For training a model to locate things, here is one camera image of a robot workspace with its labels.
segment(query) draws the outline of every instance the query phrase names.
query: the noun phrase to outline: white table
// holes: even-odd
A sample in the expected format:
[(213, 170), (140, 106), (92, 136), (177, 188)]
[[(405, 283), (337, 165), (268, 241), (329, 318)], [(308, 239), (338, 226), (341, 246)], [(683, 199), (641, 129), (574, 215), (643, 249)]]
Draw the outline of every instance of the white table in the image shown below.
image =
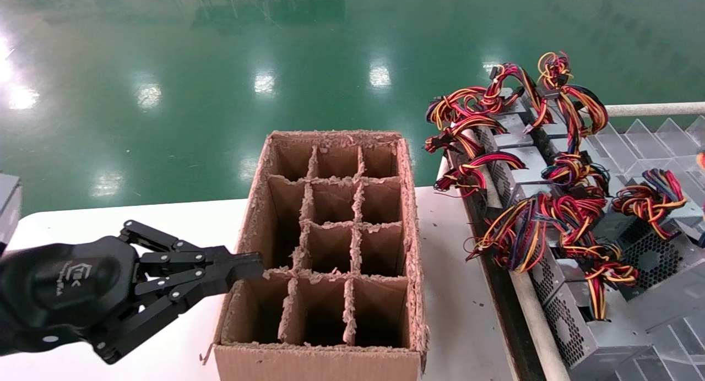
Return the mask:
[[(94, 241), (117, 235), (129, 219), (199, 246), (225, 245), (232, 250), (246, 203), (240, 199), (37, 213), (20, 220), (8, 250)], [(462, 245), (469, 226), (462, 201), (435, 195), (431, 187), (420, 187), (416, 188), (416, 203), (426, 320), (431, 329), (424, 380), (513, 379), (482, 268), (476, 260), (465, 262)], [(214, 358), (202, 366), (199, 354), (208, 350), (220, 303), (221, 296), (204, 299), (113, 366), (98, 358), (90, 345), (78, 343), (45, 353), (2, 357), (0, 378), (217, 380)]]

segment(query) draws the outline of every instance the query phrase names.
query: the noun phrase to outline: cardboard box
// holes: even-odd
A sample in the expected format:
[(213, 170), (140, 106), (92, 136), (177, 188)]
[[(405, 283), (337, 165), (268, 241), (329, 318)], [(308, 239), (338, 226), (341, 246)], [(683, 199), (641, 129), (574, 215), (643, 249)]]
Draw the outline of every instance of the cardboard box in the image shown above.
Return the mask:
[(237, 253), (267, 271), (227, 294), (222, 381), (416, 380), (428, 331), (414, 181), (396, 132), (274, 132)]

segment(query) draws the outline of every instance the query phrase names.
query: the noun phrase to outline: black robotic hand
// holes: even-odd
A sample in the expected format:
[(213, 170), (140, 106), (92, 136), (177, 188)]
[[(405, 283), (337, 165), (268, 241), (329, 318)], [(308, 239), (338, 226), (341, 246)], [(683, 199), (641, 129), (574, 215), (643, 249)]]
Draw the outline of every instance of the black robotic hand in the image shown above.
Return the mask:
[[(131, 244), (153, 253), (139, 258)], [(133, 220), (119, 237), (5, 253), (0, 356), (86, 341), (113, 364), (202, 298), (263, 272), (259, 253), (199, 248)]]

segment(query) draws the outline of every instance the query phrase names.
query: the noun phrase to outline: green epoxy floor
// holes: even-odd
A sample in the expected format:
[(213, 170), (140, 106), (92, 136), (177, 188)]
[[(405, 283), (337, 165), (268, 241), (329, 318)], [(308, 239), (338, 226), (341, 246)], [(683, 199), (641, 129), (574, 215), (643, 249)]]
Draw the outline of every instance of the green epoxy floor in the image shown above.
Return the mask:
[(703, 100), (705, 0), (0, 0), (0, 168), (24, 213), (244, 198), (272, 130), (393, 129), (571, 55), (606, 104)]

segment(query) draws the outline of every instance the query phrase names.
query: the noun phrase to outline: gray metal casing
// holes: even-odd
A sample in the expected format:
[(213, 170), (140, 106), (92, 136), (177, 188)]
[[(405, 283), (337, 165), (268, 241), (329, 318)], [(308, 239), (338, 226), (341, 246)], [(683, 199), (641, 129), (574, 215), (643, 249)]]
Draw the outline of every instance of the gray metal casing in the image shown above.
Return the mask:
[(590, 305), (587, 283), (563, 284), (544, 308), (558, 351), (572, 381), (606, 378), (632, 356), (650, 347), (644, 329), (630, 318), (622, 295), (605, 288), (609, 322), (586, 322), (578, 307)]
[[(514, 93), (512, 88), (502, 88), (502, 90), (499, 91), (499, 95), (501, 97), (509, 97), (512, 93)], [(520, 97), (507, 110), (503, 110), (503, 112), (498, 113), (497, 115), (510, 115), (511, 113), (526, 112), (526, 110), (527, 108), (526, 105), (524, 105), (523, 97)]]
[(541, 171), (546, 168), (546, 161), (536, 147), (507, 148), (503, 151), (516, 155), (527, 167), (526, 170), (511, 170), (506, 162), (496, 161), (490, 168), (500, 201), (503, 206), (507, 206), (517, 184), (545, 181), (541, 178)]
[[(679, 230), (675, 220), (662, 226)], [(647, 331), (705, 308), (705, 249), (684, 234), (663, 241), (651, 231), (622, 249), (624, 263), (639, 270), (637, 284), (620, 285), (630, 311)]]
[(511, 204), (519, 202), (522, 199), (537, 195), (538, 193), (547, 193), (556, 195), (556, 188), (547, 183), (519, 183), (514, 186), (512, 193)]
[[(557, 230), (548, 228), (546, 243), (550, 248), (559, 247), (558, 237)], [(529, 276), (542, 306), (549, 303), (564, 283), (585, 280), (585, 273), (580, 270), (577, 261), (571, 258), (556, 258), (550, 250), (544, 251), (541, 260), (529, 271)]]
[(527, 147), (534, 145), (534, 139), (524, 134), (524, 123), (517, 113), (498, 118), (498, 121), (507, 129), (507, 133), (493, 135), (489, 127), (475, 128), (475, 135), (487, 153), (503, 150), (505, 148)]
[(0, 173), (0, 251), (10, 243), (22, 207), (20, 178)]
[[(610, 178), (610, 195), (615, 195), (617, 191), (624, 188), (624, 184), (619, 178)], [(592, 235), (600, 241), (617, 241), (619, 237), (629, 228), (636, 216), (627, 216), (617, 212), (612, 207), (612, 200), (608, 198), (607, 205), (602, 208), (604, 216), (598, 221), (597, 225), (592, 228)]]

